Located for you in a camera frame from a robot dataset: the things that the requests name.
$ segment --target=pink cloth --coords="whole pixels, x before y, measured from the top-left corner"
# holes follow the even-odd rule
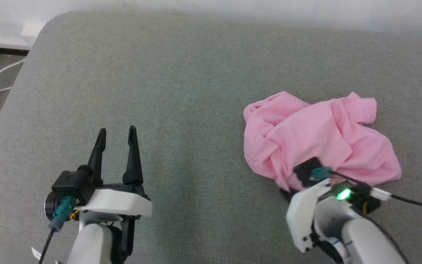
[[[375,185],[401,177],[392,144],[376,130],[374,98],[348,97],[310,105],[280,92],[245,107],[244,155],[251,169],[286,191],[301,190],[293,167],[318,157],[324,166]]]

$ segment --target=yellow wire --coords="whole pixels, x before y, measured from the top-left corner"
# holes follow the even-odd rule
[[[76,210],[74,213],[71,213],[69,215],[69,220],[75,219],[76,218],[76,214],[79,213],[81,210]]]
[[[362,211],[364,212],[364,214],[367,214],[367,202],[364,202],[362,206]]]

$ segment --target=teal connector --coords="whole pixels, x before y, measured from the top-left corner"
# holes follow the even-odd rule
[[[312,169],[311,178],[317,181],[330,178],[332,177],[332,174],[330,173],[331,170],[332,169],[330,167],[320,167]]]
[[[74,199],[72,197],[64,197],[63,201],[54,212],[53,220],[50,222],[48,227],[60,232],[67,217],[74,211],[74,207],[76,207]]]

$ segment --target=gray fabric surface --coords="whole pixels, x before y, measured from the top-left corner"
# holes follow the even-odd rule
[[[296,251],[287,203],[243,158],[244,107],[280,91],[307,102],[375,97],[371,127],[403,168],[382,187],[422,201],[422,38],[131,13],[55,18],[0,114],[0,247],[18,252],[0,263],[42,250],[50,186],[87,162],[101,127],[104,180],[121,181],[129,125],[153,216],[137,222],[128,263],[330,263]],[[422,263],[422,208],[391,201],[373,217]],[[55,234],[47,261],[65,261],[76,234],[74,223]]]

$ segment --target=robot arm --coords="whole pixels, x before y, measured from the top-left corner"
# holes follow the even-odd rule
[[[57,227],[57,231],[66,219],[63,214],[61,217],[57,214],[58,207],[63,205],[61,201],[67,197],[75,201],[71,212],[79,212],[75,217],[79,221],[79,234],[68,264],[123,264],[133,252],[136,220],[152,214],[152,203],[142,187],[136,128],[129,129],[127,171],[119,184],[104,184],[101,178],[106,135],[106,130],[101,129],[88,164],[76,172],[62,172],[45,201],[45,214],[52,223],[55,220],[50,228]],[[121,228],[103,222],[119,222]]]
[[[300,252],[321,248],[337,264],[405,264],[393,244],[355,205],[327,195],[330,179],[310,175],[318,160],[295,168],[306,189],[290,200],[286,221]]]

